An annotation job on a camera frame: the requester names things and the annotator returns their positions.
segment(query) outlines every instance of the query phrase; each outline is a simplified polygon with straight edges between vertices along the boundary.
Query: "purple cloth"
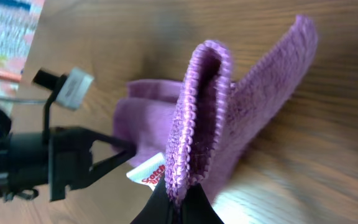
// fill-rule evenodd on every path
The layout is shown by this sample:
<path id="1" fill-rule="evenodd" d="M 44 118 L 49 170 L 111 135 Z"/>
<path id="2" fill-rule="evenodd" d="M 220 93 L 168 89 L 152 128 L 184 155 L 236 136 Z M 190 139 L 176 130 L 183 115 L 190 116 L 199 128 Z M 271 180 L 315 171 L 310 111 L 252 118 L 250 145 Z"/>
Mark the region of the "purple cloth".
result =
<path id="1" fill-rule="evenodd" d="M 207 40 L 190 60 L 182 82 L 139 80 L 114 114 L 114 134 L 137 144 L 129 162 L 138 166 L 166 152 L 168 196 L 177 205 L 201 183 L 212 202 L 246 150 L 299 84 L 316 52 L 313 22 L 297 16 L 282 40 L 239 82 L 232 59 Z"/>

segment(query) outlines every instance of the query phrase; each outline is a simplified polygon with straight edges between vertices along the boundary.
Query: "cloth fold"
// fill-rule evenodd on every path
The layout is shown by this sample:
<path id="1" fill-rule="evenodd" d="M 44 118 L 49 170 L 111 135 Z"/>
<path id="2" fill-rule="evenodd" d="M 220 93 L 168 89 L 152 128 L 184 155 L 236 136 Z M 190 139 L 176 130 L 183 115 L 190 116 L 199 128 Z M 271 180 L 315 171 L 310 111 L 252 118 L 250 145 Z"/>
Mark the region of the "cloth fold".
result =
<path id="1" fill-rule="evenodd" d="M 201 183 L 210 202 L 224 187 L 247 143 L 268 123 L 311 65 L 318 43 L 313 22 L 297 16 L 276 46 L 239 82 L 220 42 L 207 40 L 183 82 L 138 80 L 116 106 L 114 135 L 137 144 L 138 166 L 165 152 L 168 196 L 177 204 Z"/>

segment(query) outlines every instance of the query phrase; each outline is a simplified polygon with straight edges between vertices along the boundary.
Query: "wooden table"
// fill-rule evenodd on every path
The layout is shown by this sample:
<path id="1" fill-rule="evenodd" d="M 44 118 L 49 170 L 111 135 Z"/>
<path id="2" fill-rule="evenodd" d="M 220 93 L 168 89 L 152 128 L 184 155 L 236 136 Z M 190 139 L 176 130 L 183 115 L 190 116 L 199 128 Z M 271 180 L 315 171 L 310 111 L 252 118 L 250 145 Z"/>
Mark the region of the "wooden table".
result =
<path id="1" fill-rule="evenodd" d="M 205 39 L 226 43 L 239 79 L 287 31 L 311 16 L 320 42 L 313 66 L 279 114 L 240 160 L 216 208 L 242 223 L 358 223 L 358 1 L 355 0 L 48 0 L 24 80 L 40 67 L 84 68 L 96 79 L 82 109 L 55 107 L 52 125 L 111 133 L 125 83 L 181 80 Z M 22 87 L 19 96 L 46 97 Z M 16 131 L 41 129 L 41 107 L 16 106 Z M 100 157 L 108 147 L 99 146 Z M 129 223 L 151 191 L 121 166 L 86 190 L 48 203 L 0 201 L 0 223 Z"/>

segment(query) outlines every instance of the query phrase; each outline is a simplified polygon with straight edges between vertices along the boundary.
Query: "purple washcloth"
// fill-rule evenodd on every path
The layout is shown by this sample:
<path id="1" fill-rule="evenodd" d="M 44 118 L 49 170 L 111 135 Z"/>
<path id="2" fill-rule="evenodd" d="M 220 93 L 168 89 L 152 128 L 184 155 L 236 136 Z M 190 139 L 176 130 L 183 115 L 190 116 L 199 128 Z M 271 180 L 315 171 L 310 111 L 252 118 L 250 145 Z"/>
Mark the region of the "purple washcloth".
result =
<path id="1" fill-rule="evenodd" d="M 221 43 L 194 51 L 185 80 L 139 80 L 114 114 L 114 135 L 137 144 L 138 166 L 166 151 L 167 193 L 177 205 L 202 182 L 212 202 L 228 181 L 247 143 L 290 97 L 313 61 L 313 22 L 297 16 L 283 39 L 239 82 Z"/>

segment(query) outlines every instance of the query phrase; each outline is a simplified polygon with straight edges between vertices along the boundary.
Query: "wood grain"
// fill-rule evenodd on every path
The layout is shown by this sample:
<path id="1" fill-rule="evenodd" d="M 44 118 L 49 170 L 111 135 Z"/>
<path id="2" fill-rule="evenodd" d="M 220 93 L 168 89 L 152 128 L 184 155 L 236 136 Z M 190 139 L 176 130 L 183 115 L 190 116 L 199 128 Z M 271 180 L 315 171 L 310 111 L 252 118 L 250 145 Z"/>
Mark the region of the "wood grain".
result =
<path id="1" fill-rule="evenodd" d="M 296 14 L 317 25 L 313 66 L 293 97 L 250 144 L 216 210 L 241 223 L 358 223 L 358 0 L 47 0 L 24 74 L 40 67 L 95 75 L 82 109 L 54 108 L 52 124 L 111 133 L 125 83 L 181 80 L 197 44 L 218 39 L 243 76 Z M 19 96 L 45 97 L 22 87 Z M 14 108 L 14 129 L 41 129 L 41 107 Z M 109 154 L 99 146 L 99 157 Z M 86 190 L 48 203 L 0 202 L 0 223 L 129 223 L 150 195 L 119 167 Z"/>

